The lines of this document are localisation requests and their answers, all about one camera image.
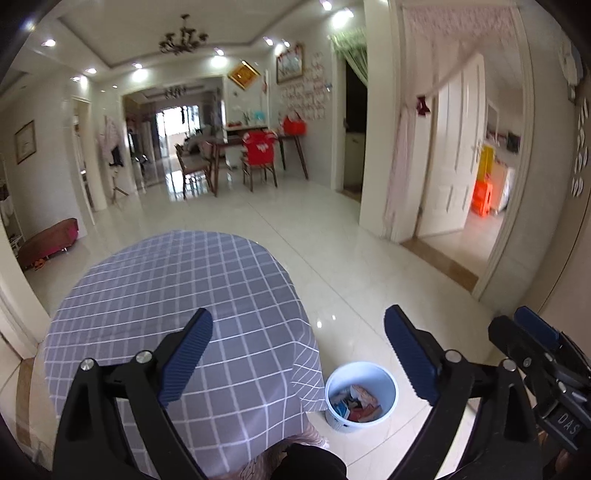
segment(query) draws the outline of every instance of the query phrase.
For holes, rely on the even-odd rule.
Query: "red bag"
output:
[[[298,112],[296,120],[292,120],[289,115],[283,120],[283,131],[286,135],[305,135],[306,134],[306,122],[300,117]]]

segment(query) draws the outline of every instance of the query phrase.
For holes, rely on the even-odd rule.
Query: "white tile floor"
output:
[[[469,212],[464,230],[426,236],[421,240],[480,277],[486,269],[504,217],[504,211],[487,217]]]
[[[479,362],[492,349],[486,335],[492,312],[404,248],[360,228],[358,202],[285,175],[280,175],[278,189],[256,184],[251,193],[234,176],[238,182],[221,182],[218,198],[203,194],[184,202],[182,195],[170,193],[169,178],[167,185],[120,200],[119,206],[96,214],[96,227],[68,253],[52,258],[40,271],[27,272],[27,278],[53,314],[91,265],[149,236],[201,229],[257,241],[290,273],[316,334],[326,377],[354,360],[379,363],[395,375],[400,400],[382,425],[341,434],[332,431],[322,415],[310,416],[328,437],[330,449],[349,465],[350,479],[384,480],[416,437],[429,408],[414,394],[385,338],[384,310],[399,303],[414,324],[431,331],[444,348],[454,347]],[[177,174],[174,179],[179,191]],[[37,359],[34,376],[43,375],[40,364]],[[47,395],[42,382],[33,382],[31,395]],[[31,412],[31,418],[37,419],[41,440],[52,445],[55,422],[42,425],[40,413],[48,408],[43,400],[31,400],[31,410],[39,410]],[[460,429],[444,470],[457,464],[472,419],[468,410],[467,426]]]

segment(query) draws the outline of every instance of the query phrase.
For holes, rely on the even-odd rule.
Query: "gray plaid tablecloth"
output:
[[[286,270],[239,236],[173,231],[94,266],[60,305],[44,358],[58,414],[82,359],[117,364],[153,350],[199,307],[213,316],[212,341],[167,411],[208,476],[239,470],[301,433],[304,412],[326,408],[316,340]],[[128,402],[119,409],[138,466],[156,475]]]

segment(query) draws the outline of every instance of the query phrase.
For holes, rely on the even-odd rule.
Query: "red decoration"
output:
[[[427,106],[427,99],[424,96],[417,97],[417,113],[420,116],[427,116],[428,113],[431,113]]]

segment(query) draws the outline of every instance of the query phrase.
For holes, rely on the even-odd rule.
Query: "trash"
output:
[[[378,400],[360,385],[351,385],[330,399],[335,412],[345,420],[366,423],[382,413]]]

